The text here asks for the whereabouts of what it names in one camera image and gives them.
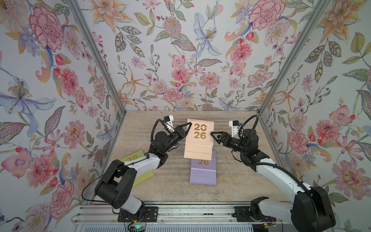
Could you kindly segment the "purple calendar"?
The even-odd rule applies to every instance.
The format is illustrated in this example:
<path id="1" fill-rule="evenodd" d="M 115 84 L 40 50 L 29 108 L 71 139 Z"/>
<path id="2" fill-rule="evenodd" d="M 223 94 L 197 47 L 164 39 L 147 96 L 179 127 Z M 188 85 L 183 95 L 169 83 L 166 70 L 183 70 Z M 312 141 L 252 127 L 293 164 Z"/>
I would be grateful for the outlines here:
<path id="1" fill-rule="evenodd" d="M 190 169 L 190 183 L 216 185 L 216 151 L 212 152 L 211 160 L 192 159 Z"/>

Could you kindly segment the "peach pink calendar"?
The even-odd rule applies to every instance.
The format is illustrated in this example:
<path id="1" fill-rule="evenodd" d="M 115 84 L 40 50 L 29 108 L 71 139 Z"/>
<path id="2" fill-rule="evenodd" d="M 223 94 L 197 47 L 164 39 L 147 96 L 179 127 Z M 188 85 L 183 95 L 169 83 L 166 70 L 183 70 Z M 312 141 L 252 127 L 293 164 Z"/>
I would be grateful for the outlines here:
<path id="1" fill-rule="evenodd" d="M 188 119 L 192 123 L 186 136 L 184 158 L 195 160 L 212 160 L 214 139 L 214 122 L 207 120 Z"/>

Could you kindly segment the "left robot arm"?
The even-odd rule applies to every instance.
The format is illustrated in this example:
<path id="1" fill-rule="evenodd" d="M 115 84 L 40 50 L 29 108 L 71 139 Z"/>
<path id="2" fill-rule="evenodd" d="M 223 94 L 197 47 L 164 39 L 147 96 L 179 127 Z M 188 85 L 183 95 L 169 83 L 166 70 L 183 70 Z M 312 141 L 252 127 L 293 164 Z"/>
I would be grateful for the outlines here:
<path id="1" fill-rule="evenodd" d="M 186 138 L 192 123 L 169 128 L 171 125 L 159 119 L 151 131 L 149 151 L 139 159 L 122 162 L 114 160 L 95 187 L 95 194 L 114 209 L 120 209 L 133 221 L 145 216 L 145 203 L 131 194 L 135 180 L 143 174 L 163 166 L 168 152 Z"/>

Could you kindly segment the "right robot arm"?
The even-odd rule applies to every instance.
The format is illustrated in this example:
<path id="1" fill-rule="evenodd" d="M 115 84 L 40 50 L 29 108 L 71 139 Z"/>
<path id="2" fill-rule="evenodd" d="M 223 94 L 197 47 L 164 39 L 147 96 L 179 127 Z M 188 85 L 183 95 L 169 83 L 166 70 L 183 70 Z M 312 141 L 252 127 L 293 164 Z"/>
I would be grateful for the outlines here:
<path id="1" fill-rule="evenodd" d="M 288 222 L 299 232 L 323 232 L 336 225 L 328 193 L 300 181 L 262 152 L 255 130 L 244 130 L 240 138 L 227 132 L 212 132 L 211 136 L 218 144 L 239 152 L 244 165 L 268 178 L 290 199 L 290 203 L 282 203 L 257 198 L 251 202 L 257 213 Z"/>

